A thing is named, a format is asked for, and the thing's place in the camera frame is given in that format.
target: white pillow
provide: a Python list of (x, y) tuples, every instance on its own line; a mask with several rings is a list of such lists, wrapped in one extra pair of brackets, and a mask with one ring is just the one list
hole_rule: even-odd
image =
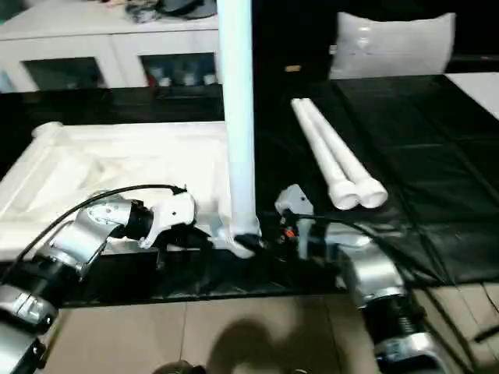
[(454, 13), (378, 22), (340, 12), (330, 78), (441, 74), (452, 53), (454, 21)]

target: floor tile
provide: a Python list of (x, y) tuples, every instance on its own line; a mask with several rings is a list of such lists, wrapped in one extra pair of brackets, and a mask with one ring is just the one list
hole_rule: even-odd
[(185, 312), (184, 303), (66, 310), (43, 373), (151, 374), (179, 359)]
[[(433, 295), (440, 301), (444, 310), (451, 317), (452, 322), (461, 331), (468, 342), (473, 354), (476, 357), (479, 367), (487, 367), (495, 363), (494, 353), (488, 344), (477, 344), (473, 338), (480, 331), (479, 325), (473, 315), (472, 310), (483, 307), (481, 300), (477, 298), (476, 289), (473, 288), (435, 288)], [(425, 308), (428, 320), (434, 325), (440, 335), (448, 342), (458, 353), (464, 362), (469, 362), (464, 351), (459, 345), (455, 335), (451, 332), (448, 325), (444, 322), (438, 311), (431, 305), (429, 299), (423, 295), (422, 291), (417, 291), (418, 300)], [(454, 368), (457, 368), (454, 362), (451, 362)]]
[(327, 296), (326, 303), (342, 374), (378, 373), (373, 343), (349, 295)]
[[(499, 284), (485, 284), (485, 288), (487, 289), (487, 293), (489, 294), (492, 302), (495, 304), (496, 307), (499, 308)], [(483, 295), (484, 295), (484, 298), (487, 299), (485, 291), (483, 291)], [(494, 308), (494, 306), (492, 304), (490, 304), (488, 299), (487, 299), (487, 302), (488, 302), (488, 308), (486, 308), (486, 307), (483, 308), (486, 310), (486, 312), (483, 314), (483, 318), (481, 318), (479, 320), (480, 332), (484, 331), (488, 328), (491, 328), (493, 326), (497, 326), (499, 324), (499, 313)], [(492, 352), (494, 353), (496, 359), (498, 359), (499, 358), (499, 334), (488, 339), (487, 343), (488, 343), (490, 349), (492, 349)]]
[(182, 359), (217, 374), (339, 373), (321, 297), (189, 303)]

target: black cable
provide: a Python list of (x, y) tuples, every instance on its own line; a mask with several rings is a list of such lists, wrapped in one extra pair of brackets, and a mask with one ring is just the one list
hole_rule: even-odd
[[(402, 255), (402, 252), (396, 249), (394, 245), (392, 245), (390, 242), (388, 242), (385, 238), (382, 238), (379, 235), (376, 235), (372, 231), (360, 226), (359, 224), (353, 223), (353, 222), (348, 222), (344, 220), (339, 220), (335, 218), (329, 218), (329, 217), (322, 217), (322, 216), (316, 216), (313, 214), (294, 214), (294, 213), (288, 213), (289, 216), (294, 217), (294, 218), (302, 218), (302, 219), (311, 219), (311, 220), (323, 220), (323, 221), (328, 221), (331, 223), (338, 223), (338, 224), (344, 224), (345, 226), (351, 227), (356, 229), (357, 231), (361, 232), (365, 236), (371, 238), (376, 244), (380, 246), (380, 249), (383, 250), (388, 257), (390, 257), (394, 263), (398, 266), (401, 267), (402, 269), (406, 270), (407, 272), (410, 273), (410, 275), (414, 278), (414, 281), (418, 285), (418, 288), (420, 288), (425, 295), (428, 297), (430, 300), (431, 304), (435, 307), (435, 309), (438, 311), (438, 313), (441, 315), (442, 319), (444, 320), (445, 324), (451, 329), (452, 333), (454, 334), (455, 338), (457, 339), (459, 345), (461, 346), (462, 350), (465, 352), (470, 365), (472, 366), (472, 370), (470, 371), (469, 369), (466, 369), (465, 372), (467, 373), (474, 373), (478, 369), (478, 365), (476, 362), (475, 355), (473, 354), (471, 348), (469, 347), (469, 343), (466, 340), (466, 338), (462, 335), (461, 331), (459, 328), (454, 324), (452, 321), (451, 317), (448, 315), (448, 313), (445, 311), (444, 306), (438, 301), (433, 293), (430, 291), (430, 289), (426, 286), (424, 286), (424, 279), (417, 273), (419, 271), (420, 273), (424, 273), (428, 276), (434, 277), (431, 272), (428, 270), (424, 269), (424, 266), (421, 266), (415, 261), (414, 259), (406, 256), (406, 258), (403, 261), (396, 260), (394, 258), (394, 255), (400, 256)], [(402, 278), (405, 278), (405, 275), (403, 272), (401, 272)], [(404, 282), (407, 284), (410, 284), (410, 280), (404, 279)], [(428, 326), (431, 326), (432, 330), (436, 330), (431, 323), (429, 323), (427, 320), (425, 321), (425, 324)], [(456, 363), (461, 366), (462, 368), (467, 368), (468, 366), (458, 358), (458, 355), (452, 350), (452, 348), (446, 344), (444, 346), (446, 350), (449, 351), (449, 355), (456, 361)]]
[(492, 300), (492, 297), (490, 296), (489, 291), (487, 290), (487, 287), (485, 287), (485, 284), (483, 282), (480, 284), (482, 285), (483, 291), (485, 292), (485, 296), (487, 297), (487, 300), (489, 301), (490, 305), (492, 305), (492, 308), (494, 308), (496, 313), (499, 314), (499, 307), (497, 307), (494, 300)]
[(177, 187), (176, 185), (131, 185), (129, 187), (122, 187), (120, 189), (112, 189), (111, 191), (103, 192), (99, 195), (90, 197), (89, 199), (86, 199), (82, 203), (74, 206), (73, 208), (67, 210), (64, 214), (59, 216), (57, 219), (55, 219), (51, 224), (49, 224), (38, 236), (31, 241), (30, 244), (26, 246), (25, 249), (21, 251), (21, 253), (14, 259), (12, 264), (7, 268), (7, 270), (3, 273), (2, 279), (0, 280), (0, 284), (4, 284), (7, 278), (9, 277), (9, 274), (14, 270), (21, 261), (23, 261), (24, 257), (28, 254), (28, 252), (34, 248), (34, 246), (45, 237), (50, 231), (52, 231), (54, 228), (56, 228), (59, 224), (61, 224), (67, 217), (69, 217), (71, 214), (75, 213), (76, 211), (84, 208), (85, 206), (88, 206), (100, 199), (104, 199), (109, 196), (117, 195), (122, 192), (127, 192), (127, 191), (135, 191), (137, 189), (170, 189), (173, 191), (174, 194), (178, 194), (181, 192), (185, 192), (185, 189), (181, 189), (180, 187)]

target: white pvc pipe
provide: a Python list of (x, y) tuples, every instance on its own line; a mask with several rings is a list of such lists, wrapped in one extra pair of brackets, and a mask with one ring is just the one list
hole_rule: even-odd
[(219, 0), (221, 78), (231, 186), (231, 233), (260, 231), (255, 207), (251, 0)]
[(356, 186), (345, 177), (345, 173), (320, 137), (301, 100), (291, 100), (291, 106), (326, 180), (331, 202), (338, 209), (352, 209), (359, 203)]
[(356, 184), (360, 204), (365, 208), (376, 208), (383, 204), (388, 198), (387, 190), (369, 174), (315, 104), (310, 99), (303, 99), (302, 103), (334, 158), (349, 179)]

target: black cloth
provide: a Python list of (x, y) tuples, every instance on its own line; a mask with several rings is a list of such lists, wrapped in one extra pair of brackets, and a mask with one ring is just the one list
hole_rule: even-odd
[[(381, 208), (337, 211), (289, 101), (310, 97), (390, 193)], [(221, 89), (118, 89), (6, 94), (0, 147), (6, 173), (34, 127), (223, 119)], [(499, 278), (499, 122), (444, 76), (293, 83), (255, 93), (257, 211), (264, 234), (278, 226), (274, 201), (298, 183), (317, 213), (375, 227), (441, 281)], [(100, 258), (67, 306), (121, 305), (338, 291), (333, 266), (230, 252)]]

